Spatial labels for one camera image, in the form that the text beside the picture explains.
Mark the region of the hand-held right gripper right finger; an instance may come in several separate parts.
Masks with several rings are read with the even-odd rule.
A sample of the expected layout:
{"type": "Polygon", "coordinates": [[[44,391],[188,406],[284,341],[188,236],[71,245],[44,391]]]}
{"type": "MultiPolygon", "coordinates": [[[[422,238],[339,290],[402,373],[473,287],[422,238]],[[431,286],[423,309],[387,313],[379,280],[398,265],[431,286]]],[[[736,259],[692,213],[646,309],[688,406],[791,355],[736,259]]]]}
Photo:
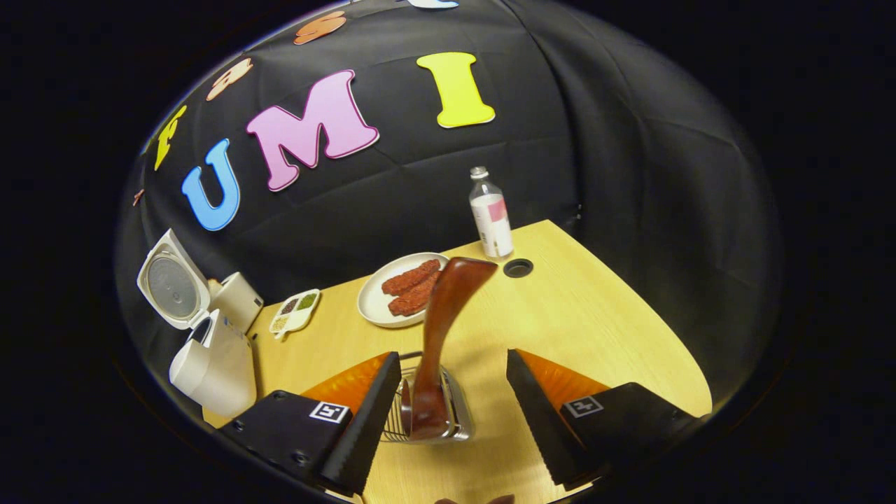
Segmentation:
{"type": "Polygon", "coordinates": [[[573,490],[646,466],[701,424],[636,382],[610,387],[522,349],[506,377],[555,484],[573,490]]]}

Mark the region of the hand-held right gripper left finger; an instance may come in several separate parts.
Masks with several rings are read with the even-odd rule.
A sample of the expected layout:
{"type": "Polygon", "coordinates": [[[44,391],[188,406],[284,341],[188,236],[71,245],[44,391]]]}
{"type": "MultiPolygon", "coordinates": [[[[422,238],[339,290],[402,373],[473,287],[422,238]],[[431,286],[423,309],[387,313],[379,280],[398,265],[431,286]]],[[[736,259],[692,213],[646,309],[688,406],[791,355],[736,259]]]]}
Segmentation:
{"type": "Polygon", "coordinates": [[[294,480],[362,494],[400,379],[399,354],[384,352],[304,393],[275,390],[218,430],[294,480]]]}

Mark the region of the metal wire chopstick holder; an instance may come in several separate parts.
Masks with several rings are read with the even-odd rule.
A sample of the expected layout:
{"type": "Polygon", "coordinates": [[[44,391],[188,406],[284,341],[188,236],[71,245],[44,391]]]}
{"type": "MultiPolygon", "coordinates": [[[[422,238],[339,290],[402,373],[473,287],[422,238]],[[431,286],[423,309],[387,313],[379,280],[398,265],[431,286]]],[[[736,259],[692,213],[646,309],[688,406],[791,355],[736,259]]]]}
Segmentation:
{"type": "Polygon", "coordinates": [[[448,442],[462,442],[471,438],[474,433],[473,416],[468,409],[466,396],[458,381],[445,367],[441,369],[442,392],[446,409],[449,414],[444,433],[425,440],[412,440],[412,406],[410,405],[410,393],[417,363],[422,357],[421,351],[400,354],[401,380],[396,389],[393,404],[384,429],[381,432],[380,441],[405,444],[442,444],[448,442]]]}

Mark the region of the brown wooden spoon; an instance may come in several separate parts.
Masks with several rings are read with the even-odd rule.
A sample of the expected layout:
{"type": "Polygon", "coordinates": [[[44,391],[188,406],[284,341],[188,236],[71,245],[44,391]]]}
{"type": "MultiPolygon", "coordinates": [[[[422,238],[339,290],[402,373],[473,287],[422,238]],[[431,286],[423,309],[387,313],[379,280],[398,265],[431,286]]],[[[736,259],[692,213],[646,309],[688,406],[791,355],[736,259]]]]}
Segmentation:
{"type": "Polygon", "coordinates": [[[450,412],[442,385],[442,351],[455,319],[496,270],[495,262],[455,256],[435,282],[423,322],[421,360],[409,390],[409,441],[435,440],[448,431],[450,412]]]}

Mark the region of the white rice cooker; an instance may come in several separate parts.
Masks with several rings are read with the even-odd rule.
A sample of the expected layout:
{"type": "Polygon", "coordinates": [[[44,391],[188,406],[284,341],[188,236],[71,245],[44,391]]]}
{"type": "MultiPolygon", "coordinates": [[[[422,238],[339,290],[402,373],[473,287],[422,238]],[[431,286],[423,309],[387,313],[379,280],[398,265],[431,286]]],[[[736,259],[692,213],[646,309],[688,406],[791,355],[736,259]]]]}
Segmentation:
{"type": "Polygon", "coordinates": [[[196,404],[233,418],[257,398],[249,338],[219,309],[209,312],[207,280],[168,229],[148,252],[136,284],[173,328],[189,330],[169,365],[169,382],[196,404]]]}

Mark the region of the white round plate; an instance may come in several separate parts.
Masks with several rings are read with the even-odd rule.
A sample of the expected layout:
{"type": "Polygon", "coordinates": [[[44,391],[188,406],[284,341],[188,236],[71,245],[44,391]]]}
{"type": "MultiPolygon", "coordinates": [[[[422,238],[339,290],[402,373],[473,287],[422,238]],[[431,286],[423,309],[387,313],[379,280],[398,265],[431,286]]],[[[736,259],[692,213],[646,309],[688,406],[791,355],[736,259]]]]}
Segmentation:
{"type": "Polygon", "coordinates": [[[448,263],[448,257],[445,255],[435,252],[420,252],[401,256],[375,271],[365,282],[359,291],[358,299],[356,299],[356,306],[360,315],[368,322],[381,326],[381,328],[407,328],[423,322],[426,313],[428,313],[425,307],[409,316],[393,315],[388,305],[392,300],[397,299],[397,296],[383,293],[382,284],[391,277],[396,277],[399,274],[403,274],[403,272],[419,267],[428,260],[437,260],[441,270],[448,263]]]}

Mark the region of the white divided dish of beans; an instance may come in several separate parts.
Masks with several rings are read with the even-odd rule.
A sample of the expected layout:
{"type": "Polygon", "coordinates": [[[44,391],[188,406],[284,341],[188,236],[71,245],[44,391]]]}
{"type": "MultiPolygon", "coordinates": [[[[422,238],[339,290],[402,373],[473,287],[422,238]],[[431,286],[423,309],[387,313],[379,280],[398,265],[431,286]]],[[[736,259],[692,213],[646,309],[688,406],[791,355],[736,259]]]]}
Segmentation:
{"type": "Polygon", "coordinates": [[[313,316],[321,296],[322,291],[319,289],[310,289],[284,300],[269,324],[273,338],[281,340],[288,333],[304,328],[313,316]]]}

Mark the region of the red meat piece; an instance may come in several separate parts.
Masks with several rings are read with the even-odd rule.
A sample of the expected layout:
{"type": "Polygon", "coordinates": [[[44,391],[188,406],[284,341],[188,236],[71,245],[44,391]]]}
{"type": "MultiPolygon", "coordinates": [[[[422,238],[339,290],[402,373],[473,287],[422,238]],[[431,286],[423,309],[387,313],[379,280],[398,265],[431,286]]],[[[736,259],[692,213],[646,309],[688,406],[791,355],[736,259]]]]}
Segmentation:
{"type": "Polygon", "coordinates": [[[392,300],[388,309],[393,316],[412,316],[425,309],[441,270],[432,272],[421,283],[411,287],[405,293],[392,300]]]}
{"type": "Polygon", "coordinates": [[[436,272],[439,272],[440,268],[441,262],[439,260],[427,260],[422,262],[419,267],[386,280],[381,285],[381,291],[383,291],[383,294],[385,295],[398,297],[417,286],[417,284],[423,283],[423,281],[436,272]]]}

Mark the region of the white toaster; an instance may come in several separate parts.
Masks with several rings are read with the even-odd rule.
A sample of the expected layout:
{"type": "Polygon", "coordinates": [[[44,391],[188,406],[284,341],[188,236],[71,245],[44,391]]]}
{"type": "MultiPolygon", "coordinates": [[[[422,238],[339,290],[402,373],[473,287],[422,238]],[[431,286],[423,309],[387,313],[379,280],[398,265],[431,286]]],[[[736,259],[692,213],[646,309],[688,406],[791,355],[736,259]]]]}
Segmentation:
{"type": "Polygon", "coordinates": [[[233,272],[220,281],[210,278],[207,286],[210,291],[209,312],[219,309],[237,329],[246,334],[265,306],[265,301],[242,272],[233,272]]]}

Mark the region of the clear bottle with pink label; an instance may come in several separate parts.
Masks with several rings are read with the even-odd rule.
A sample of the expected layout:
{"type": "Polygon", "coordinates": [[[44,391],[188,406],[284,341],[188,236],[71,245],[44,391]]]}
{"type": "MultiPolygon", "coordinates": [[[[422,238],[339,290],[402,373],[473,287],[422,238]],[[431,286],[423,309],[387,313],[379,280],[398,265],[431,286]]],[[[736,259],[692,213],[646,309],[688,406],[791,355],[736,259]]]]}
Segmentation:
{"type": "Polygon", "coordinates": [[[503,191],[490,181],[489,170],[477,166],[470,170],[473,187],[468,196],[484,254],[504,261],[512,255],[511,224],[503,191]]]}

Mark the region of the black backdrop cloth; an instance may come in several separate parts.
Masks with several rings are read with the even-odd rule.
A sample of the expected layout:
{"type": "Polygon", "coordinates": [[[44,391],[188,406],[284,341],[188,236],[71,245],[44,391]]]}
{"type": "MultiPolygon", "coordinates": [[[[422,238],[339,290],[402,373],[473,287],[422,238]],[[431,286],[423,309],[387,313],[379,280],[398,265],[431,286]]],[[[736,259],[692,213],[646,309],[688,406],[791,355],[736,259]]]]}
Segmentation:
{"type": "Polygon", "coordinates": [[[473,242],[483,165],[512,225],[556,223],[681,338],[715,407],[737,393],[774,334],[782,239],[762,161],[710,90],[553,0],[345,14],[317,41],[295,42],[298,20],[231,55],[137,158],[114,272],[148,369],[165,379],[186,338],[137,287],[168,229],[203,272],[273,301],[473,242]]]}

